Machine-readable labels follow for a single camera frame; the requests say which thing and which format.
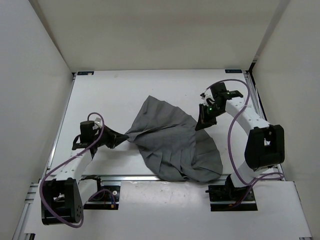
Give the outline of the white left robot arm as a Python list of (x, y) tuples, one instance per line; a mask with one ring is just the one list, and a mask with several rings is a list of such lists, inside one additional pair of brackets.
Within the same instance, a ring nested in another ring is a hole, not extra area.
[(96, 121), (80, 123), (80, 134), (72, 142), (72, 160), (54, 170), (55, 177), (45, 177), (40, 184), (41, 221), (44, 225), (65, 224), (79, 228), (84, 222), (86, 202), (98, 201), (109, 196), (110, 208), (116, 208), (113, 190), (102, 186), (97, 175), (83, 176), (98, 148), (114, 149), (128, 139)]

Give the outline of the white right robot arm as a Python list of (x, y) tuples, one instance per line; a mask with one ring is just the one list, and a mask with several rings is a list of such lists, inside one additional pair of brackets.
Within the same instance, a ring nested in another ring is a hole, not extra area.
[(217, 117), (227, 113), (233, 117), (231, 124), (238, 123), (247, 134), (244, 162), (239, 167), (232, 164), (231, 183), (224, 188), (226, 197), (236, 200), (244, 187), (252, 185), (268, 168), (284, 161), (284, 129), (262, 119), (238, 90), (213, 93), (207, 89), (200, 96), (203, 102), (199, 104), (196, 131), (216, 125)]

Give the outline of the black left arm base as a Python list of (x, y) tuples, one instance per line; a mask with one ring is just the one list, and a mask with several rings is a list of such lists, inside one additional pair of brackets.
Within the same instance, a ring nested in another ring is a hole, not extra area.
[(79, 181), (81, 201), (85, 210), (119, 209), (121, 186), (104, 183), (98, 175), (82, 177)]

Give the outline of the grey pleated skirt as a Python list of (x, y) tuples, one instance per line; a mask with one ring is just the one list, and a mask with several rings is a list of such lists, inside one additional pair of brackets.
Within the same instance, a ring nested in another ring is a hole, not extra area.
[(214, 139), (196, 124), (181, 108), (148, 96), (126, 135), (160, 179), (207, 183), (220, 178), (223, 164)]

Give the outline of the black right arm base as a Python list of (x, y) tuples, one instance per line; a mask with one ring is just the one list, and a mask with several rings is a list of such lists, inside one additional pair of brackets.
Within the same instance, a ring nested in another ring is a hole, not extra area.
[(209, 196), (211, 212), (257, 211), (255, 194), (250, 186), (235, 187), (228, 176), (224, 185), (211, 184), (205, 191)]

